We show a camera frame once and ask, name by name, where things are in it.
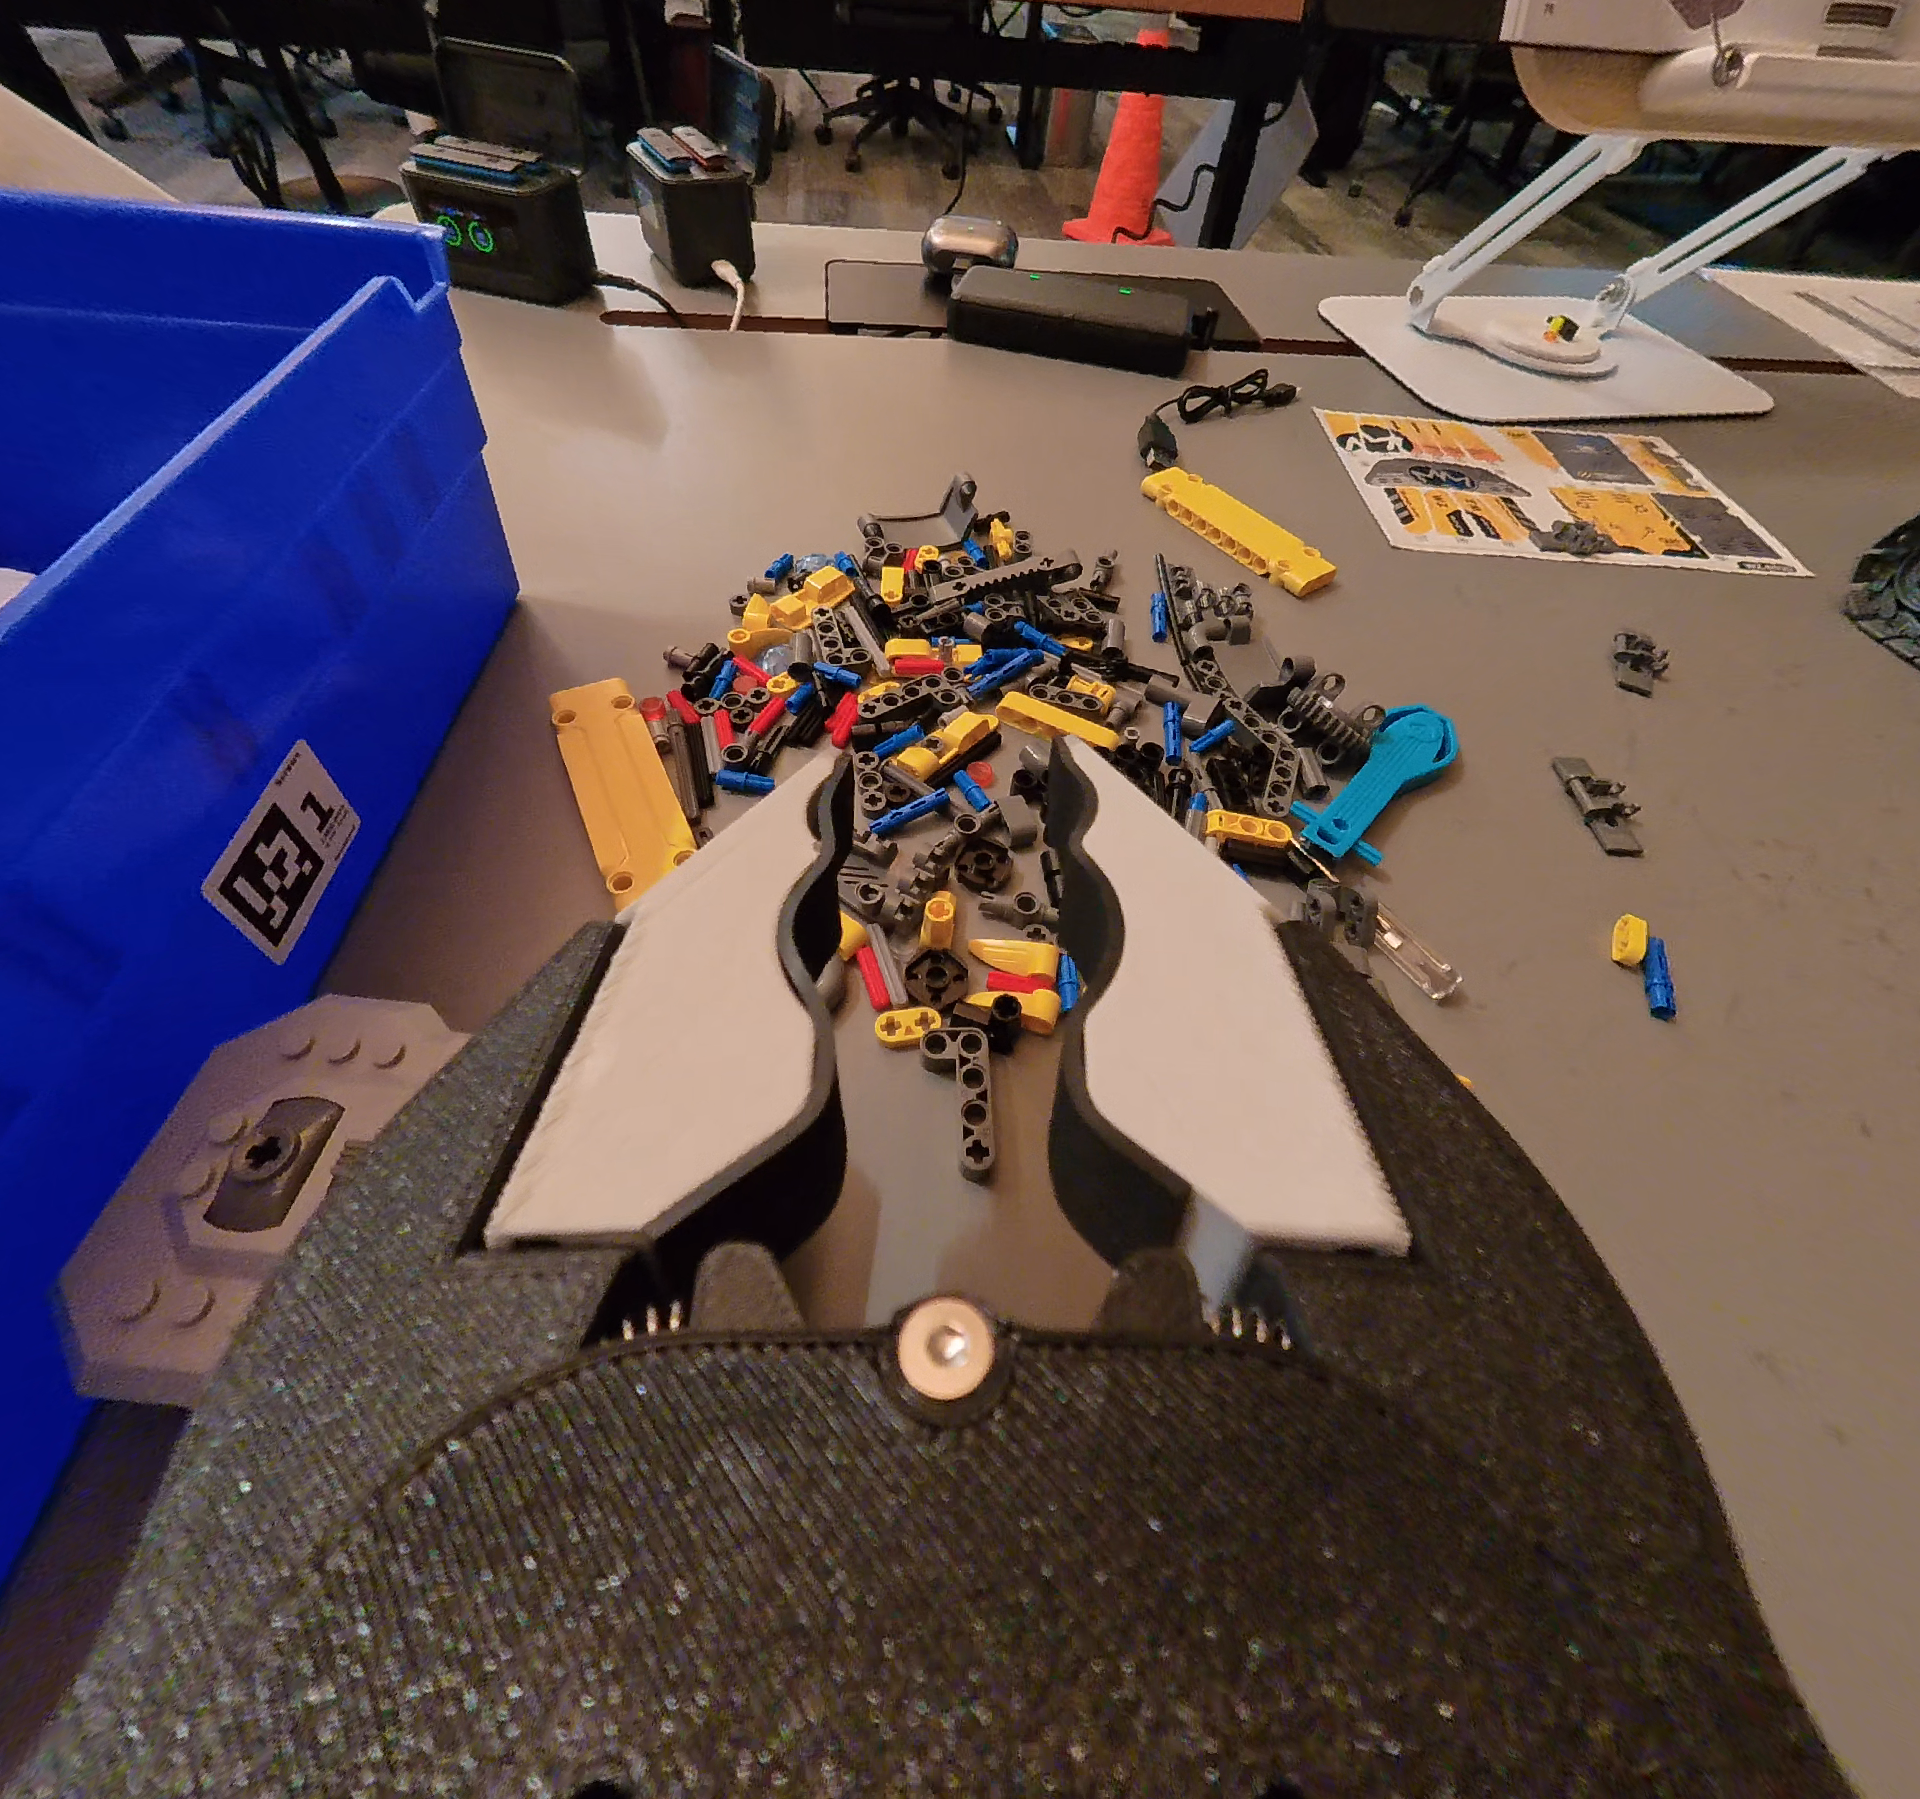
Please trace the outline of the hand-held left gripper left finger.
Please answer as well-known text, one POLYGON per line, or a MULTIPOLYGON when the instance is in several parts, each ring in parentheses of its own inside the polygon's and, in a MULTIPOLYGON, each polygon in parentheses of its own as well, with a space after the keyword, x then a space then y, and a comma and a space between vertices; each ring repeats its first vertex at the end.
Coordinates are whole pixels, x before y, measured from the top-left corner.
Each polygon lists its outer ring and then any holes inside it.
POLYGON ((599 1328, 691 1299, 704 1256, 795 1256, 835 1211, 847 1131, 820 978, 842 948, 850 760, 815 755, 620 914, 490 1248, 620 1256, 599 1328))

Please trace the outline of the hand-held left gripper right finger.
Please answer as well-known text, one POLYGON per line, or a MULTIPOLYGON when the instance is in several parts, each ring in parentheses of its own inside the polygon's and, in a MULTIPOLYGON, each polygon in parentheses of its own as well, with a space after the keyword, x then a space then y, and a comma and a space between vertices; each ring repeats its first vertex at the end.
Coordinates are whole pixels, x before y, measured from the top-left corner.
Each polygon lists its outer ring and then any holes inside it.
POLYGON ((1122 1263, 1179 1248, 1227 1303, 1262 1248, 1409 1252, 1263 896, 1086 742, 1054 742, 1048 844, 1079 969, 1052 1187, 1122 1263))

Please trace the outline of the pile of toy building parts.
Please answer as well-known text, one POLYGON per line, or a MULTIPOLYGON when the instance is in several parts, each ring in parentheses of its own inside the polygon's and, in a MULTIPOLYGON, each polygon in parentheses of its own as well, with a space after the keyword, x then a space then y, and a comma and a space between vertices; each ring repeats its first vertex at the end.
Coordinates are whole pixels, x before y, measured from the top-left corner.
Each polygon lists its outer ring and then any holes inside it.
MULTIPOLYGON (((995 1058, 1013 1058, 1030 1038, 1054 1042, 1059 1090, 1064 1024, 1083 993, 1060 948, 1064 894, 1048 844, 1054 742, 1086 742, 1133 785, 1110 751, 1139 760, 1146 748, 1117 742, 1106 715, 1086 715, 1101 707, 1089 691, 1069 683, 1040 699, 1010 683, 1030 668, 1054 672, 1076 645, 1040 633, 1001 592, 1073 581, 1079 559, 967 549, 989 528, 972 509, 972 481, 948 486, 942 515, 955 517, 955 544, 931 549, 946 580, 914 567, 897 588, 887 585, 893 547, 871 521, 874 544, 860 555, 825 558, 780 592, 753 592, 746 623, 699 654, 691 699, 669 691, 662 707, 669 727, 691 727, 695 748, 710 721, 733 736, 733 745, 713 748, 725 755, 725 797, 760 802, 815 755, 850 760, 850 845, 835 877, 842 948, 825 969, 855 943, 881 1003, 881 1042, 914 1042, 925 1063, 948 1071, 955 1162, 978 1183, 995 1170, 995 1058)), ((1272 919, 1301 978, 1315 938, 1272 919)))

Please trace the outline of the clear plastic toy piece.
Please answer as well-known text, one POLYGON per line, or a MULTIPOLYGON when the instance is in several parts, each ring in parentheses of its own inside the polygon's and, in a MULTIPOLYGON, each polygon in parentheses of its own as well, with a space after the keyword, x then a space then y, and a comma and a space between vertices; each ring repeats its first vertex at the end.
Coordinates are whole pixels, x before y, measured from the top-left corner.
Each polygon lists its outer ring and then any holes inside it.
POLYGON ((1459 993, 1459 969, 1418 940, 1385 905, 1378 905, 1373 948, 1430 1003, 1446 1003, 1459 993))

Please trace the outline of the long yellow toy block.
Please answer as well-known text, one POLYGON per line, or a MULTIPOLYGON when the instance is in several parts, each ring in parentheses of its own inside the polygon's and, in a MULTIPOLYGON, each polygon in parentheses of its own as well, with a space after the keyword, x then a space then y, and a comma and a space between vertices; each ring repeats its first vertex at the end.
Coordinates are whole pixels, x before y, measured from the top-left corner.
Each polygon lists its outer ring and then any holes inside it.
POLYGON ((1141 497, 1293 596, 1307 596, 1337 580, 1337 563, 1313 544, 1186 467, 1146 474, 1141 497))
POLYGON ((674 773, 666 766, 669 712, 637 699, 623 677, 563 686, 552 724, 580 802, 596 866, 623 913, 695 854, 674 773))

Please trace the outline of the teal plastic tool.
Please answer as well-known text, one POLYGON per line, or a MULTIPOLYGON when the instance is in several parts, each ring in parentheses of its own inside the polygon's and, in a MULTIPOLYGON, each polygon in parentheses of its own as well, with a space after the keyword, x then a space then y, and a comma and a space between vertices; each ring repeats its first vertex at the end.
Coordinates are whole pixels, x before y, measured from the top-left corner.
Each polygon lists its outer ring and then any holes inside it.
POLYGON ((1430 707, 1386 710, 1355 779, 1322 810, 1293 802, 1297 841, 1326 858, 1357 854, 1366 866, 1379 866, 1366 829, 1402 789, 1438 779, 1454 760, 1458 727, 1446 712, 1430 707))

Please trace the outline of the grey toy motor block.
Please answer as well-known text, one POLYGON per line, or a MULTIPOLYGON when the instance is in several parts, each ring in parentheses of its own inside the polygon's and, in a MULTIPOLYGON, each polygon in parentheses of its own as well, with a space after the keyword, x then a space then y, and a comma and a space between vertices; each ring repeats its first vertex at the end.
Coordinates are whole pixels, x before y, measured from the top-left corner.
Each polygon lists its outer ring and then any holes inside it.
POLYGON ((77 1393, 199 1403, 337 1162, 463 1042, 435 1006, 364 996, 220 1042, 63 1271, 77 1393))

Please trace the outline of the blue plastic bin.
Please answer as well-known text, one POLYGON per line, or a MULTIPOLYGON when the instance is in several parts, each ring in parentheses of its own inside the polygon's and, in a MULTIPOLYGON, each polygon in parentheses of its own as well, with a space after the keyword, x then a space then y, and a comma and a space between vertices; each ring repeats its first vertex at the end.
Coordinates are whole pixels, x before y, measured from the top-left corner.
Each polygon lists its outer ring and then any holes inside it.
POLYGON ((441 235, 4 191, 4 567, 10 1568, 63 1263, 319 983, 516 608, 441 235))

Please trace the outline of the instruction booklet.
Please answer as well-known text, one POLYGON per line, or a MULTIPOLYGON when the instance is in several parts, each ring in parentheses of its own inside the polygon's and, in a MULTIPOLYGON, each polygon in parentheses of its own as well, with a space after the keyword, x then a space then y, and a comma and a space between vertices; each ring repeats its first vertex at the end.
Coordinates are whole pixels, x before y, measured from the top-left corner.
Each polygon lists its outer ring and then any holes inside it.
POLYGON ((1379 533, 1402 549, 1808 576, 1791 547, 1659 433, 1379 411, 1315 417, 1379 533), (1534 538, 1560 517, 1595 521, 1616 549, 1545 555, 1534 538))

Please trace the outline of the white stand base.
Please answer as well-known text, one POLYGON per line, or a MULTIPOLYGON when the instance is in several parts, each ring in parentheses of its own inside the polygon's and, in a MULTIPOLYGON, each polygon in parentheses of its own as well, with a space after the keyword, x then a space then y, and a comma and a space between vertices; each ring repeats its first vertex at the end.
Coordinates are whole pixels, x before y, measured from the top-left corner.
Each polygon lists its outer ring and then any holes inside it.
POLYGON ((1770 393, 1632 307, 1915 144, 1915 56, 1693 47, 1616 55, 1514 47, 1530 101, 1582 142, 1430 255, 1405 296, 1326 296, 1322 318, 1438 411, 1479 424, 1760 417, 1770 393), (1674 239, 1599 296, 1471 296, 1471 280, 1649 142, 1802 144, 1812 160, 1674 239), (1545 340, 1548 316, 1582 327, 1545 340))

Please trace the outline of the black box device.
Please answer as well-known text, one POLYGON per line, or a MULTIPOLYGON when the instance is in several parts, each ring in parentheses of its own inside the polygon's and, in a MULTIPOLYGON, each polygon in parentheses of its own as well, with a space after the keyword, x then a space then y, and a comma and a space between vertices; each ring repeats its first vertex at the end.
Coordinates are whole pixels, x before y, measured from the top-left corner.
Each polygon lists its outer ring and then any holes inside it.
POLYGON ((1182 377, 1220 302, 1117 275, 975 263, 948 284, 946 336, 1128 374, 1182 377))

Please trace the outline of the yellow black tracked toy vehicle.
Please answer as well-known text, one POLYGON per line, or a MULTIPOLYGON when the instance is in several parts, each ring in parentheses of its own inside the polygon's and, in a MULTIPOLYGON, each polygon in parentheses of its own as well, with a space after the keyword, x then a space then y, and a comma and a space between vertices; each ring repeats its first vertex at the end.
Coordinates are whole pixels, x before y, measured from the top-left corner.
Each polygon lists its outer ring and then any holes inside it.
POLYGON ((1856 563, 1850 581, 1842 596, 1842 614, 1850 619, 1866 637, 1920 666, 1915 645, 1915 572, 1920 559, 1920 517, 1901 521, 1877 538, 1856 563))

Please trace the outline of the black battery charger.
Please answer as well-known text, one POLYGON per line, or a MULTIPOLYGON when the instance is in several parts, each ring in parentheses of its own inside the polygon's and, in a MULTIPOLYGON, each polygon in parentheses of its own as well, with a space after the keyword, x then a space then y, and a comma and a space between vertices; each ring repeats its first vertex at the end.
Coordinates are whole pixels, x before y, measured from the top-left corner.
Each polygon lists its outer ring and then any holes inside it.
POLYGON ((674 283, 710 284, 713 261, 753 280, 753 183, 780 144, 780 93, 768 73, 728 47, 710 61, 710 126, 644 126, 626 144, 640 231, 674 283))
POLYGON ((401 189, 441 228, 451 280, 530 302, 570 302, 599 280, 586 231, 586 124, 559 55, 445 36, 435 43, 445 129, 413 144, 401 189))

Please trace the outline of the orange traffic cone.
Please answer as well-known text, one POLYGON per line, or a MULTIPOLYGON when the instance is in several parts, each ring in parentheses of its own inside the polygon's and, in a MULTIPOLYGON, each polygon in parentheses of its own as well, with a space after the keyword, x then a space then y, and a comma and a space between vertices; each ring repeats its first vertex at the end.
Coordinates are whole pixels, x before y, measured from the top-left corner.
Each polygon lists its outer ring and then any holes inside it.
POLYGON ((1064 222, 1060 235, 1076 242, 1146 242, 1172 246, 1157 225, 1157 191, 1162 177, 1162 93, 1128 91, 1117 101, 1117 124, 1101 156, 1089 214, 1064 222))

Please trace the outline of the white printed paper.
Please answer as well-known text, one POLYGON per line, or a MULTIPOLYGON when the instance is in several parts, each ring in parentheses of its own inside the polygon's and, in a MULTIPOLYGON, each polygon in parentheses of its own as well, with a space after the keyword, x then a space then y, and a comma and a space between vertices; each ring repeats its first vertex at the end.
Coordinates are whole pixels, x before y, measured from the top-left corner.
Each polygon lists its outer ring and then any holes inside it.
POLYGON ((1708 266, 1708 275, 1901 398, 1915 398, 1915 280, 1757 266, 1708 266))

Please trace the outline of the black office chair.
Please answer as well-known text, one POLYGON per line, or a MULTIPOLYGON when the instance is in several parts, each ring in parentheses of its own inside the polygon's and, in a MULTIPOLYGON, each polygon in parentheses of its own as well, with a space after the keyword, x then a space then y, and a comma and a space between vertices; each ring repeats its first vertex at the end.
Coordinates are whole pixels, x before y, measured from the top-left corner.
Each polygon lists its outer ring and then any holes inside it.
POLYGON ((337 136, 326 96, 349 91, 337 47, 251 52, 241 36, 178 41, 139 55, 127 33, 97 33, 114 83, 86 93, 86 119, 109 144, 131 142, 131 108, 199 111, 202 150, 271 211, 360 211, 321 142, 337 136))
POLYGON ((893 129, 896 136, 906 136, 914 126, 919 126, 942 148, 942 177, 959 181, 967 160, 983 144, 983 129, 1002 124, 1002 108, 995 93, 983 83, 948 83, 942 93, 934 80, 871 77, 842 106, 829 106, 824 88, 815 88, 810 80, 804 83, 824 101, 820 119, 815 119, 820 144, 835 144, 835 124, 842 119, 860 124, 860 129, 850 134, 847 156, 845 156, 847 172, 862 166, 862 148, 877 134, 893 129))

